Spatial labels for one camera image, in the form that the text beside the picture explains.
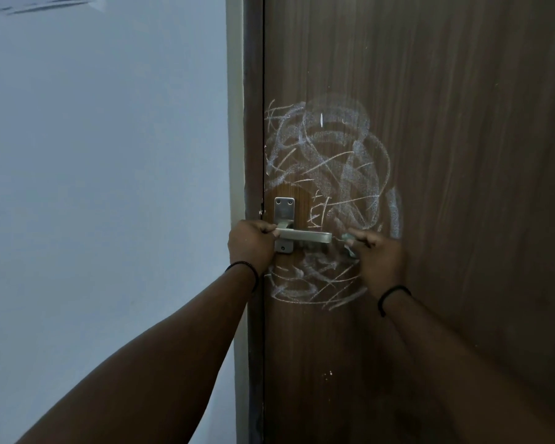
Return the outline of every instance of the light blue wall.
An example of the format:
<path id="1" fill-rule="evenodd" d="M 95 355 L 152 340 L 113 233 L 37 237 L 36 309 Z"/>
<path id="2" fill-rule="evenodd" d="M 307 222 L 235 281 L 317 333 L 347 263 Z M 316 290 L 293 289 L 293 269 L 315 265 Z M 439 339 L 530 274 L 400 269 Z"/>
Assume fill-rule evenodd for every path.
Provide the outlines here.
<path id="1" fill-rule="evenodd" d="M 228 264 L 225 0 L 106 1 L 0 16 L 0 444 Z"/>

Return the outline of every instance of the black string bracelet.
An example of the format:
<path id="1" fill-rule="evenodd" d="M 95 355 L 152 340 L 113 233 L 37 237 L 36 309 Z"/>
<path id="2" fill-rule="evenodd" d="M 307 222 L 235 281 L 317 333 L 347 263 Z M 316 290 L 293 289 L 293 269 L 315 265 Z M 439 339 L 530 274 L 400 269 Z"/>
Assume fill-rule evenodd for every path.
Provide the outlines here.
<path id="1" fill-rule="evenodd" d="M 382 316 L 383 318 L 386 316 L 386 313 L 385 313 L 385 311 L 382 307 L 382 303 L 385 301 L 387 296 L 389 296 L 389 295 L 393 294 L 395 291 L 399 291 L 399 290 L 404 291 L 409 296 L 411 296 L 411 291 L 409 291 L 409 289 L 405 285 L 395 285 L 394 287 L 386 290 L 385 294 L 380 296 L 380 299 L 378 299 L 378 311 L 380 312 L 380 316 Z"/>
<path id="2" fill-rule="evenodd" d="M 254 266 L 251 265 L 248 261 L 235 261 L 228 268 L 226 268 L 226 271 L 228 271 L 234 265 L 247 265 L 249 268 L 251 268 L 251 271 L 253 271 L 253 274 L 255 274 L 255 286 L 253 287 L 253 291 L 251 292 L 255 292 L 255 290 L 257 289 L 257 286 L 259 285 L 259 273 L 257 273 L 257 270 L 254 268 Z"/>

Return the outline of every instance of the metal door handle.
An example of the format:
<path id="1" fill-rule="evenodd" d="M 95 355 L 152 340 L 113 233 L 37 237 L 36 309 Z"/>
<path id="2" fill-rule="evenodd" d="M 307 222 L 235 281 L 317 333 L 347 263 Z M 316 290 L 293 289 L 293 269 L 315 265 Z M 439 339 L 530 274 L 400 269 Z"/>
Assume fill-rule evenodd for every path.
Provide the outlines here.
<path id="1" fill-rule="evenodd" d="M 294 198 L 275 198 L 273 222 L 280 232 L 276 240 L 275 251 L 290 254 L 294 251 L 294 241 L 313 241 L 314 243 L 331 243 L 333 236 L 329 232 L 313 232 L 294 229 Z"/>

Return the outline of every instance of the brown door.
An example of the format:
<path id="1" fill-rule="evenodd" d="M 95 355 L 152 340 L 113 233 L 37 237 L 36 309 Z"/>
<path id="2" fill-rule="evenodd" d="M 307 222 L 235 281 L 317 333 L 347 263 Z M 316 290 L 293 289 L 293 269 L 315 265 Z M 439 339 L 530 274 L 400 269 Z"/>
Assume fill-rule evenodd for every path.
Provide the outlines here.
<path id="1" fill-rule="evenodd" d="M 407 284 L 555 407 L 555 0 L 265 0 L 267 443 L 454 442 L 343 247 L 402 239 Z"/>

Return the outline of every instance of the white chalk marks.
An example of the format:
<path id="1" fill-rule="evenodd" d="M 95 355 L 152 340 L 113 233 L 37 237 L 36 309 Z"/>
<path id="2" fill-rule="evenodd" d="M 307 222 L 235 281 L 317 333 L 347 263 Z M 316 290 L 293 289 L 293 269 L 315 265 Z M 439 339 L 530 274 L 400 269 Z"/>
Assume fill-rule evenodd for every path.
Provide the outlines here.
<path id="1" fill-rule="evenodd" d="M 326 229 L 339 238 L 349 226 L 382 230 L 389 224 L 391 237 L 401 238 L 401 196 L 390 186 L 388 153 L 370 132 L 362 105 L 328 95 L 309 103 L 272 106 L 273 101 L 265 112 L 265 190 L 286 184 L 308 192 L 308 229 Z M 383 208 L 388 215 L 381 215 Z M 305 247 L 299 258 L 292 258 L 292 268 L 274 266 L 267 274 L 275 299 L 332 310 L 366 291 L 359 262 L 337 239 L 328 249 Z"/>

